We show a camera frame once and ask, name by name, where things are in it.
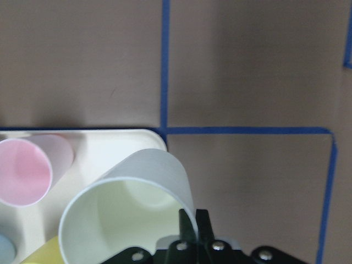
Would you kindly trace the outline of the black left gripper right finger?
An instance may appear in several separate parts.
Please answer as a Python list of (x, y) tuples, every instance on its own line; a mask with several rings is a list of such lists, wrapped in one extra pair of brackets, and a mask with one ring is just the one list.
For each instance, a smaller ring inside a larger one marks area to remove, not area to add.
[(196, 223), (198, 227), (200, 245), (205, 246), (215, 239), (208, 210), (196, 210)]

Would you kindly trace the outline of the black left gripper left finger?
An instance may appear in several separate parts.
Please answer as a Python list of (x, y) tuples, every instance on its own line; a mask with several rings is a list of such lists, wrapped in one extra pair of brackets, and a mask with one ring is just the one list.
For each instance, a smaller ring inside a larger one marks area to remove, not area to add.
[(184, 209), (179, 210), (179, 240), (187, 248), (197, 248), (198, 231), (194, 229), (192, 221)]

